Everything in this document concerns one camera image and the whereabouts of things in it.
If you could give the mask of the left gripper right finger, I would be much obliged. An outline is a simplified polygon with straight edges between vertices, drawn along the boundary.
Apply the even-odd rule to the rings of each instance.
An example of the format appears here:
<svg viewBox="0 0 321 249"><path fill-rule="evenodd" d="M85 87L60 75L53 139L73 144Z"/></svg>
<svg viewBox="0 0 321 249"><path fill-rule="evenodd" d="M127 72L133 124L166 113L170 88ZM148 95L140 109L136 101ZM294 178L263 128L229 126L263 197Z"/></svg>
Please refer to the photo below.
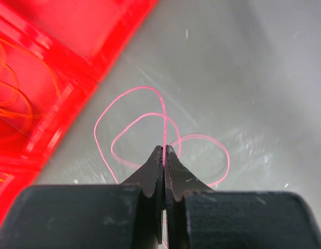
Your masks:
<svg viewBox="0 0 321 249"><path fill-rule="evenodd" d="M179 160L174 148L164 148L164 204L168 248L189 248L184 196L190 191L212 191Z"/></svg>

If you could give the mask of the red four-compartment bin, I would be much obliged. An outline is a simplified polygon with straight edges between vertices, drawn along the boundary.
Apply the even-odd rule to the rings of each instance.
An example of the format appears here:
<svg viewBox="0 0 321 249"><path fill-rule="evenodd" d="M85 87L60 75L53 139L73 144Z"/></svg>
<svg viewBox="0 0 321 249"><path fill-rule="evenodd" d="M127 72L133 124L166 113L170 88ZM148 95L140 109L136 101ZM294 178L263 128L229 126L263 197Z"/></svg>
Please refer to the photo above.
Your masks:
<svg viewBox="0 0 321 249"><path fill-rule="evenodd" d="M156 1L0 1L0 223Z"/></svg>

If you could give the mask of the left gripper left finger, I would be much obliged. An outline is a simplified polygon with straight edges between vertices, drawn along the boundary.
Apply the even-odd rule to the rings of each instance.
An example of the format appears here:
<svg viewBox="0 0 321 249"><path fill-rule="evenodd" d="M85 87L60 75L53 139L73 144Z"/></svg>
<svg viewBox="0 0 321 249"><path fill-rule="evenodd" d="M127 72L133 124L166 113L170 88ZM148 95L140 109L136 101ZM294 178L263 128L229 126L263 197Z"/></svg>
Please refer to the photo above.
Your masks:
<svg viewBox="0 0 321 249"><path fill-rule="evenodd" d="M147 161L123 185L141 189L134 221L132 244L162 244L164 210L163 147L154 148Z"/></svg>

